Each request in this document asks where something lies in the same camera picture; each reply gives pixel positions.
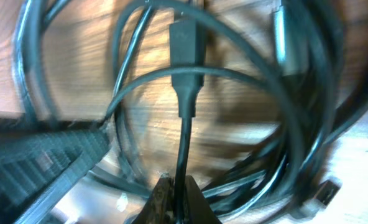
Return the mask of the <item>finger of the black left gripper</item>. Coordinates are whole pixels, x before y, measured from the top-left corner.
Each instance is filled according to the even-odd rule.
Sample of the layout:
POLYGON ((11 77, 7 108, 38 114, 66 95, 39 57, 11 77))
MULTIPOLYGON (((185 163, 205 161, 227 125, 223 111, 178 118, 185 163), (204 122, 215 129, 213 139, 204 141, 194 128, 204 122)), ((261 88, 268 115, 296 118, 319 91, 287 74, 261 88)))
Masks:
POLYGON ((40 223, 109 151, 87 123, 58 131, 0 118, 0 223, 40 223))

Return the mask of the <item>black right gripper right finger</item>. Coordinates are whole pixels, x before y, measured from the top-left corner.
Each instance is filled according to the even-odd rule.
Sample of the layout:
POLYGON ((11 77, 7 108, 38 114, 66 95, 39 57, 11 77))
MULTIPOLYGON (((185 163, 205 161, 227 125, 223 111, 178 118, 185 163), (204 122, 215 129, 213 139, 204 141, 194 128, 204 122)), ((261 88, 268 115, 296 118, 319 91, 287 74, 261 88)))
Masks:
POLYGON ((190 224, 221 224, 205 199, 202 191, 190 175, 185 178, 185 202, 190 224))

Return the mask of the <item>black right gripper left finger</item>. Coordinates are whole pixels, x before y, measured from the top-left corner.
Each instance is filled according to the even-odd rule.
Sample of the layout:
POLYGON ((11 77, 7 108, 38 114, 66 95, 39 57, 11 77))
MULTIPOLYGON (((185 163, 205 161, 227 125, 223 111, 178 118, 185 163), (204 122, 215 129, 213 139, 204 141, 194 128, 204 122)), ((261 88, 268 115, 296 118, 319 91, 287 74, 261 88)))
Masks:
POLYGON ((173 220, 173 180, 161 176, 143 209, 131 224, 169 224, 173 220))

